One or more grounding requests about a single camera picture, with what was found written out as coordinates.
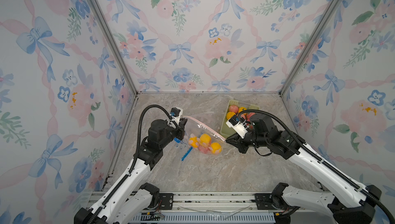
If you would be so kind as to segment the blue zipper clear bag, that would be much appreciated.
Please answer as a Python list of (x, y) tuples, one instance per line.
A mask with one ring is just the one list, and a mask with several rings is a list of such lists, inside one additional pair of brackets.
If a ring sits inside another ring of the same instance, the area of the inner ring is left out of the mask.
[(179, 155), (181, 155), (180, 160), (185, 161), (185, 159), (191, 153), (193, 148), (185, 140), (180, 140), (178, 138), (175, 138), (174, 142), (175, 142), (174, 149), (177, 151)]

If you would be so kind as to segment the pink zipper clear bag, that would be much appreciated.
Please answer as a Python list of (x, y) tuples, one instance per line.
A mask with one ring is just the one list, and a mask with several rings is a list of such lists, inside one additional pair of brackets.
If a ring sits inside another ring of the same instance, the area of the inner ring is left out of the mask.
[(190, 149), (206, 155), (220, 155), (226, 145), (225, 138), (210, 128), (207, 123), (185, 116), (185, 134), (182, 142)]

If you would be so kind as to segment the pink peach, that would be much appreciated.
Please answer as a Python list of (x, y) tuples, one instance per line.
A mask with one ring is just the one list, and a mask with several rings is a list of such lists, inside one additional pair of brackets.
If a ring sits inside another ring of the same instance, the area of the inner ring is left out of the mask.
[(198, 149), (199, 149), (199, 151), (200, 151), (201, 153), (204, 153), (204, 154), (208, 154), (208, 153), (211, 152), (211, 150), (210, 150), (209, 147), (199, 146)]

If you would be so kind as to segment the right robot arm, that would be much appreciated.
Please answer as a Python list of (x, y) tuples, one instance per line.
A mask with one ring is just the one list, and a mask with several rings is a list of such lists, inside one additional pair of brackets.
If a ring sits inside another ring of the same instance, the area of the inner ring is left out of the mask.
[(395, 222), (380, 202), (379, 188), (366, 186), (344, 174), (275, 115), (248, 109), (233, 115), (226, 125), (235, 131), (226, 143), (236, 147), (240, 153), (245, 154), (250, 147), (255, 150), (266, 147), (270, 151), (269, 156), (274, 154), (291, 161), (327, 188), (323, 192), (313, 192), (279, 183), (269, 197), (255, 200), (279, 209), (278, 220), (285, 219), (289, 223), (293, 213), (305, 208), (330, 216), (338, 224), (370, 224), (376, 208), (380, 208), (391, 224)]

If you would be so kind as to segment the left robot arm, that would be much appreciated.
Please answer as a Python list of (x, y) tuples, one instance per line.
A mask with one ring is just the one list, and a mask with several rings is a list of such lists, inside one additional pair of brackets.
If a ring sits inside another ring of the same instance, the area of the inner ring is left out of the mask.
[(166, 120), (154, 120), (134, 159), (122, 176), (88, 210), (80, 209), (75, 224), (128, 224), (144, 209), (158, 206), (159, 188), (141, 181), (146, 178), (163, 156), (164, 148), (174, 139), (185, 135), (186, 118), (178, 119), (178, 126)]

